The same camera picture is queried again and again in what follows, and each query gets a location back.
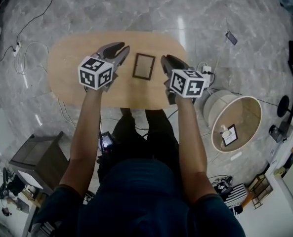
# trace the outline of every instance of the shirt sleeve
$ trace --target shirt sleeve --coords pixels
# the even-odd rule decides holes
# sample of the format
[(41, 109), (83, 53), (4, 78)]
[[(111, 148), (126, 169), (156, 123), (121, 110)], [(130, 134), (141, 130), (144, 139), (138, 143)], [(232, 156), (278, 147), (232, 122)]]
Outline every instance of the shirt sleeve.
[(72, 211), (77, 210), (83, 203), (81, 196), (71, 187), (58, 186), (45, 200), (40, 211), (33, 219), (33, 224), (49, 222), (55, 224), (63, 221)]
[(195, 236), (245, 237), (241, 224), (219, 195), (201, 197), (191, 212)]

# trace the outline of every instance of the person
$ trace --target person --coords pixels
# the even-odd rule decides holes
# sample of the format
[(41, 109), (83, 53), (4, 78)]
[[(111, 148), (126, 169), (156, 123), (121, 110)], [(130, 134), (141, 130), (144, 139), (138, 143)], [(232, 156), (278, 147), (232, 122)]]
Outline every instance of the person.
[(101, 89), (88, 89), (69, 165), (34, 218), (33, 236), (245, 236), (207, 177), (192, 100), (179, 96), (179, 144), (163, 110), (145, 111), (144, 139), (130, 109), (121, 109), (116, 145), (99, 159), (100, 187), (83, 205), (97, 156), (101, 96)]

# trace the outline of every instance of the gray tile floor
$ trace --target gray tile floor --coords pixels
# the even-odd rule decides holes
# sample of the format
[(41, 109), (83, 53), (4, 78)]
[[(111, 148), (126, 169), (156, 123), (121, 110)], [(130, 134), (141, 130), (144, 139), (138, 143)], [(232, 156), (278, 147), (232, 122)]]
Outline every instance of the gray tile floor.
[[(3, 35), (0, 58), (22, 27), (41, 14), (50, 0), (11, 0), (3, 15)], [(219, 59), (215, 88), (225, 88), (277, 104), (287, 94), (293, 96), (293, 79), (287, 66), (288, 41), (293, 40), (293, 18), (278, 0), (54, 0), (44, 16), (31, 23), (20, 35), (23, 43), (19, 67), (23, 66), (23, 51), (33, 41), (49, 48), (61, 37), (103, 30), (131, 30), (163, 32), (176, 38), (184, 46), (191, 65), (205, 61), (213, 68)], [(236, 46), (225, 42), (230, 30), (238, 39)], [(0, 62), (0, 107), (4, 108), (16, 141), (5, 152), (11, 158), (32, 134), (55, 135), (64, 131), (64, 147), (68, 154), (69, 141), (75, 131), (68, 123), (63, 103), (51, 92), (46, 68), (47, 51), (32, 44), (26, 56), (25, 78), (15, 71), (17, 60), (9, 52)], [(278, 123), (276, 107), (261, 103), (263, 119), (257, 136), (243, 148), (242, 156), (218, 154), (213, 149), (202, 115), (203, 103), (197, 101), (198, 124), (208, 155), (208, 176), (234, 175), (234, 182), (249, 182), (267, 164), (263, 155), (273, 140), (268, 129)], [(66, 106), (67, 113), (77, 122), (79, 108)], [(166, 111), (169, 115), (175, 110)], [(147, 128), (145, 114), (135, 110), (136, 124)], [(120, 110), (103, 108), (103, 119), (119, 119)], [(170, 122), (178, 138), (177, 115)], [(112, 131), (116, 122), (103, 120), (103, 131)], [(91, 188), (98, 187), (96, 173)]]

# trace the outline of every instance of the oval table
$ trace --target oval table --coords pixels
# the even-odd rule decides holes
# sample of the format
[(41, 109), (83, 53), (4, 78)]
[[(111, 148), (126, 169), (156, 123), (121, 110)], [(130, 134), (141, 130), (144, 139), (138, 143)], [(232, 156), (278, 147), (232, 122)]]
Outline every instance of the oval table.
[[(161, 56), (171, 54), (187, 62), (181, 44), (165, 34), (149, 32), (95, 32), (62, 38), (50, 50), (48, 78), (51, 90), (67, 104), (80, 106), (85, 97), (84, 86), (79, 84), (77, 67), (103, 45), (123, 41), (130, 46), (130, 54), (117, 70), (118, 78), (108, 92), (104, 92), (101, 105), (158, 110), (169, 106), (165, 86), (167, 80), (161, 66)], [(137, 53), (155, 56), (150, 80), (133, 78)]]

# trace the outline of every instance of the person's right arm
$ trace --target person's right arm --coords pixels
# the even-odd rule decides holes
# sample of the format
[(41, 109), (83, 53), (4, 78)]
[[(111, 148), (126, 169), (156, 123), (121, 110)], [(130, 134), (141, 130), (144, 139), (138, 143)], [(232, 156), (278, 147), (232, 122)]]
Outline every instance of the person's right arm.
[(191, 204), (216, 194), (207, 177), (207, 155), (191, 98), (176, 96), (179, 124), (179, 164), (185, 194)]

